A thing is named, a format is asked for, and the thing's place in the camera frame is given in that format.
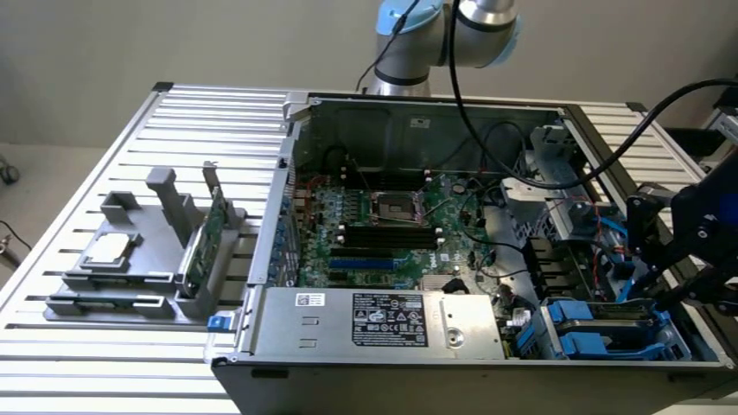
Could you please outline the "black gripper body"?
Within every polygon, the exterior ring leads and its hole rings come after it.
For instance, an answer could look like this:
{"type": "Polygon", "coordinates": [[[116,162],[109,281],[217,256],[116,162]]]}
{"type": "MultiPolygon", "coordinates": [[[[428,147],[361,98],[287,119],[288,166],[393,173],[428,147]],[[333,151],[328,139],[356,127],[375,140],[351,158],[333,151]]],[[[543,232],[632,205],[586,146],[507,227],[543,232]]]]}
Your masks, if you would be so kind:
{"type": "Polygon", "coordinates": [[[684,187],[671,201],[674,238],[692,241],[690,255],[719,267],[736,258],[736,184],[684,187]]]}

